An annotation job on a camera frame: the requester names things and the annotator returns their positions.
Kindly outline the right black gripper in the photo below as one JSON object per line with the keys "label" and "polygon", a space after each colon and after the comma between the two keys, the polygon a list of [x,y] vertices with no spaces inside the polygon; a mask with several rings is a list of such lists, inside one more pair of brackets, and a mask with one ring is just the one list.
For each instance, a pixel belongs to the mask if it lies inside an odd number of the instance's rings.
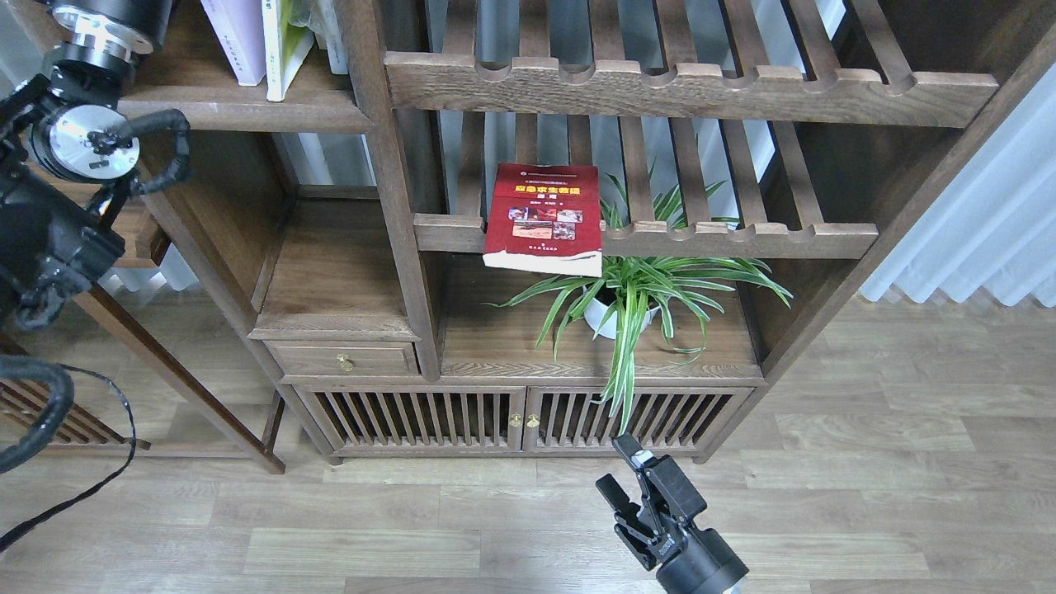
{"label": "right black gripper", "polygon": [[708,504],[670,454],[656,456],[631,435],[615,450],[629,463],[642,490],[634,503],[611,474],[596,481],[610,505],[615,533],[667,593],[739,593],[749,568],[716,530],[698,530],[694,518]]}

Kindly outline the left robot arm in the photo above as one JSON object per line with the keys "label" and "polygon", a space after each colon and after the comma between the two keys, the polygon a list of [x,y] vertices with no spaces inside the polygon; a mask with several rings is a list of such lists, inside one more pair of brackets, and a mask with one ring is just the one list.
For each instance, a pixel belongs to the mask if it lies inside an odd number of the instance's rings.
{"label": "left robot arm", "polygon": [[49,1],[71,31],[2,101],[2,316],[46,328],[125,250],[128,199],[189,174],[177,109],[127,118],[117,106],[139,57],[163,47],[170,1]]}

